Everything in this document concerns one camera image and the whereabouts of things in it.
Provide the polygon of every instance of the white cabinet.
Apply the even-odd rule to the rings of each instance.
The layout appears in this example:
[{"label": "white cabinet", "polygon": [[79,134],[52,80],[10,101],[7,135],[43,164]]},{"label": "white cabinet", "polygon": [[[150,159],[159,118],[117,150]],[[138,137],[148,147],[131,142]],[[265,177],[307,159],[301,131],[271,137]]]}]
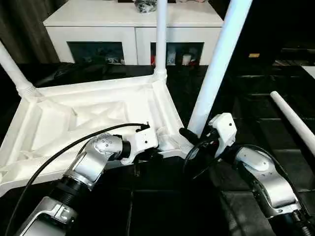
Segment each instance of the white cabinet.
[{"label": "white cabinet", "polygon": [[[156,12],[139,13],[133,3],[70,0],[44,25],[60,61],[149,65],[156,17]],[[170,3],[167,17],[167,41],[197,45],[192,54],[198,54],[199,64],[209,64],[223,24],[211,5]]]},{"label": "white cabinet", "polygon": [[[216,45],[220,28],[167,28],[169,43],[201,43],[200,65],[208,65]],[[156,28],[136,28],[139,65],[150,65],[152,42],[156,42]]]},{"label": "white cabinet", "polygon": [[[79,57],[93,60],[99,54],[106,54],[117,47],[116,55],[122,54],[122,64],[137,65],[137,51],[134,27],[46,27],[61,62],[80,62]],[[81,42],[82,47],[75,47]]]}]

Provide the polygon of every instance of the black cable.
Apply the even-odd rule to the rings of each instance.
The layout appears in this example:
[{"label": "black cable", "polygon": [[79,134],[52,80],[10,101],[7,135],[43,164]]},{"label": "black cable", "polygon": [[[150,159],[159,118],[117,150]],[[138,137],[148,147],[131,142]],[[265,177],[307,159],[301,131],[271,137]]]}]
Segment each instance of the black cable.
[{"label": "black cable", "polygon": [[115,125],[115,126],[112,126],[112,127],[109,127],[109,128],[106,128],[106,129],[102,129],[102,130],[99,130],[97,132],[94,132],[92,134],[89,134],[81,139],[78,139],[77,141],[74,141],[73,143],[69,144],[68,146],[64,147],[63,149],[61,149],[60,151],[58,151],[55,155],[53,155],[52,157],[50,157],[43,165],[41,165],[38,170],[34,173],[34,175],[30,178],[30,180],[28,181],[27,185],[25,186],[14,210],[13,210],[13,213],[10,217],[10,220],[9,220],[9,223],[7,225],[7,228],[6,228],[6,231],[5,231],[5,236],[8,236],[9,234],[9,231],[10,231],[10,228],[11,228],[11,225],[12,225],[12,222],[14,221],[14,218],[15,218],[15,215],[16,215],[16,212],[17,212],[17,209],[19,208],[27,190],[30,188],[30,186],[32,185],[32,183],[34,182],[34,180],[38,177],[38,175],[45,169],[46,166],[48,166],[52,161],[54,161],[58,156],[60,156],[61,154],[63,154],[65,151],[69,150],[70,148],[72,148],[73,146],[79,144],[80,142],[86,140],[86,139],[89,139],[91,137],[94,137],[96,135],[99,135],[99,134],[102,134],[104,132],[108,132],[110,130],[113,130],[113,129],[118,129],[118,128],[122,128],[122,127],[127,127],[127,126],[140,126],[141,128],[147,128],[149,127],[149,125],[147,124],[138,124],[138,123],[127,123],[127,124],[119,124],[119,125]]},{"label": "black cable", "polygon": [[193,155],[194,155],[193,157],[195,157],[195,156],[198,154],[198,152],[199,152],[198,149],[199,149],[201,146],[203,146],[204,144],[210,144],[212,141],[217,140],[218,137],[219,137],[219,134],[218,134],[217,130],[216,130],[216,129],[213,129],[213,130],[210,132],[210,136],[209,136],[206,140],[197,143],[197,144],[188,152],[187,156],[185,157],[184,164],[183,164],[183,169],[182,169],[183,174],[185,173],[186,166],[187,166],[189,160],[191,159],[191,157],[192,157]]},{"label": "black cable", "polygon": [[192,155],[194,154],[194,156],[196,156],[197,153],[199,152],[198,151],[199,147],[204,145],[204,144],[209,144],[209,143],[210,142],[208,140],[204,140],[202,142],[199,142],[188,152],[187,156],[185,157],[184,164],[183,164],[183,169],[182,169],[183,174],[185,173],[186,166],[187,166],[189,160],[191,159]]},{"label": "black cable", "polygon": [[207,167],[204,168],[202,171],[200,171],[198,174],[196,174],[191,180],[194,180],[201,176],[205,171],[207,171],[210,167],[213,167],[214,165],[219,163],[220,158],[213,158],[208,164]]}]

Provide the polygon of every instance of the silver robot arm segment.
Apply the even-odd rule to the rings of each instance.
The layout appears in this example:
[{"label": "silver robot arm segment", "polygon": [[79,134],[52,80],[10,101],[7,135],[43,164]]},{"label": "silver robot arm segment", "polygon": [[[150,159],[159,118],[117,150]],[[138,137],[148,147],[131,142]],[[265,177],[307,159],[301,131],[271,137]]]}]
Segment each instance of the silver robot arm segment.
[{"label": "silver robot arm segment", "polygon": [[301,209],[292,187],[267,154],[242,147],[235,162],[267,219]]},{"label": "silver robot arm segment", "polygon": [[42,199],[15,235],[64,236],[109,161],[120,161],[119,166],[129,165],[137,154],[157,146],[158,139],[153,128],[125,139],[108,133],[90,139],[50,196]]}]

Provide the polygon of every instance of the white pole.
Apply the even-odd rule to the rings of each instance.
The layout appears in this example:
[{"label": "white pole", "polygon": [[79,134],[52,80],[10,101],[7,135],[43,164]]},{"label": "white pole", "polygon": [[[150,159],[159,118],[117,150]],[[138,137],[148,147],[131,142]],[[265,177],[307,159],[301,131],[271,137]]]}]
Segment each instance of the white pole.
[{"label": "white pole", "polygon": [[200,137],[242,31],[252,0],[231,0],[188,129]]},{"label": "white pole", "polygon": [[166,22],[167,0],[157,0],[157,46],[155,76],[166,80]]},{"label": "white pole", "polygon": [[7,72],[8,76],[11,78],[15,84],[16,90],[20,95],[31,94],[35,91],[33,84],[28,81],[19,67],[16,65],[12,59],[9,52],[6,50],[2,42],[0,41],[0,64]]},{"label": "white pole", "polygon": [[305,125],[301,118],[299,118],[299,116],[294,112],[294,110],[286,103],[286,101],[278,94],[278,92],[273,91],[270,94],[270,96],[275,101],[280,110],[283,112],[288,121],[291,123],[296,132],[299,134],[299,136],[304,141],[306,146],[315,156],[315,135]]}]

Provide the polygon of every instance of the glass cabinet door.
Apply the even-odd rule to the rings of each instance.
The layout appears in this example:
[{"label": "glass cabinet door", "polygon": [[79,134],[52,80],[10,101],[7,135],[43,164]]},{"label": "glass cabinet door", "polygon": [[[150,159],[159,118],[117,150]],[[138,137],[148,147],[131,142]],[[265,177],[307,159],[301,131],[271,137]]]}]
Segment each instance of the glass cabinet door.
[{"label": "glass cabinet door", "polygon": [[75,63],[93,62],[124,65],[121,42],[67,42]]},{"label": "glass cabinet door", "polygon": [[[166,43],[166,65],[199,65],[204,43]],[[151,65],[155,65],[156,43],[151,43]]]},{"label": "glass cabinet door", "polygon": [[[168,27],[167,65],[209,65],[221,28]],[[156,28],[136,28],[139,65],[155,63]]]},{"label": "glass cabinet door", "polygon": [[46,27],[61,62],[137,65],[134,27]]}]

